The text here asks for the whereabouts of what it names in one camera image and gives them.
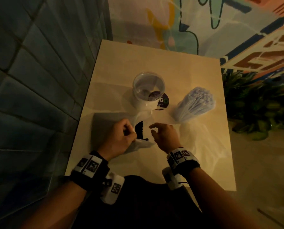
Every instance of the hand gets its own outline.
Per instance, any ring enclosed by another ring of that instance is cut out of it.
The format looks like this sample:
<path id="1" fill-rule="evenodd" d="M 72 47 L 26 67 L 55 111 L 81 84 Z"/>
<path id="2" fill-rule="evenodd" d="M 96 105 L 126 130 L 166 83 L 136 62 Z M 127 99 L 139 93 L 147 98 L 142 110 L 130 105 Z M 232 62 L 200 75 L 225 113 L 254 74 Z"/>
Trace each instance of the hand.
<path id="1" fill-rule="evenodd" d="M 158 132 L 151 130 L 151 134 L 159 148 L 167 154 L 181 147 L 177 132 L 172 125 L 154 123 L 149 128 L 158 128 Z"/>
<path id="2" fill-rule="evenodd" d="M 113 125 L 105 142 L 99 147 L 97 152 L 105 160 L 109 161 L 123 154 L 136 138 L 137 134 L 134 132 L 129 120 L 122 119 Z"/>

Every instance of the person's left hand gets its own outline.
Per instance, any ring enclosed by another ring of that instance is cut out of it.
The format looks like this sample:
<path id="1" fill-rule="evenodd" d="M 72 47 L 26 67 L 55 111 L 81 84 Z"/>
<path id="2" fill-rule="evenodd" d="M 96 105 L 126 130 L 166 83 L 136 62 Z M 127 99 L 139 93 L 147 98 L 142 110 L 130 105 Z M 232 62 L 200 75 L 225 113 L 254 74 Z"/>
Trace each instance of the person's left hand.
<path id="1" fill-rule="evenodd" d="M 137 138 L 128 119 L 122 119 L 115 123 L 110 130 L 105 142 L 97 152 L 107 161 L 125 152 L 129 145 Z"/>

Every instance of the round label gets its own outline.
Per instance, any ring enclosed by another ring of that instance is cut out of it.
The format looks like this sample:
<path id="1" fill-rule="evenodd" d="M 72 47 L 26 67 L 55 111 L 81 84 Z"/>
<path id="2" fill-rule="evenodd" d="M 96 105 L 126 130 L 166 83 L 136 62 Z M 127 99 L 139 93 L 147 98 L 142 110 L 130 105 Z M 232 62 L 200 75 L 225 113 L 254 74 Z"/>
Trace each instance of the round label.
<path id="1" fill-rule="evenodd" d="M 149 96 L 157 96 L 159 94 L 160 94 L 159 91 L 154 91 L 151 94 L 149 94 Z M 168 105 L 169 105 L 169 97 L 167 96 L 167 94 L 163 93 L 162 97 L 158 102 L 156 110 L 166 109 Z"/>

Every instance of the plastic cup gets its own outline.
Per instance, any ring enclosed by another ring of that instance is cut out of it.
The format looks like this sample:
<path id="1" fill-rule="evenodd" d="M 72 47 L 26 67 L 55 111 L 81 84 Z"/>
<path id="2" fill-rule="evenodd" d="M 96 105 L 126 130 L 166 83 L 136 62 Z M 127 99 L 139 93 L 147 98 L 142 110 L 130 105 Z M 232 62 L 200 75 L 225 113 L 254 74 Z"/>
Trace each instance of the plastic cup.
<path id="1" fill-rule="evenodd" d="M 163 79 L 155 73 L 140 73 L 133 80 L 134 106 L 138 110 L 156 109 L 157 104 L 165 91 Z"/>

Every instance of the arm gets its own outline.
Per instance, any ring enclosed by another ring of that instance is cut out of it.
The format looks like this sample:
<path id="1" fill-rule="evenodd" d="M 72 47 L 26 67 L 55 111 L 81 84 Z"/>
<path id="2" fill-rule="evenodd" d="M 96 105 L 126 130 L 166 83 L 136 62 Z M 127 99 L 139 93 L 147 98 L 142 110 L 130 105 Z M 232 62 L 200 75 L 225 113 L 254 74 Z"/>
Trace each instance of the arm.
<path id="1" fill-rule="evenodd" d="M 155 123 L 150 128 L 159 148 L 167 154 L 181 147 L 176 130 L 171 125 Z M 248 217 L 209 175 L 201 168 L 193 168 L 185 175 L 190 188 L 204 214 L 213 219 L 221 228 L 260 228 Z"/>
<path id="2" fill-rule="evenodd" d="M 128 119 L 117 122 L 98 153 L 106 161 L 125 152 L 137 138 Z M 68 229 L 87 191 L 73 181 L 65 183 L 44 200 L 40 208 L 22 225 L 21 229 Z"/>

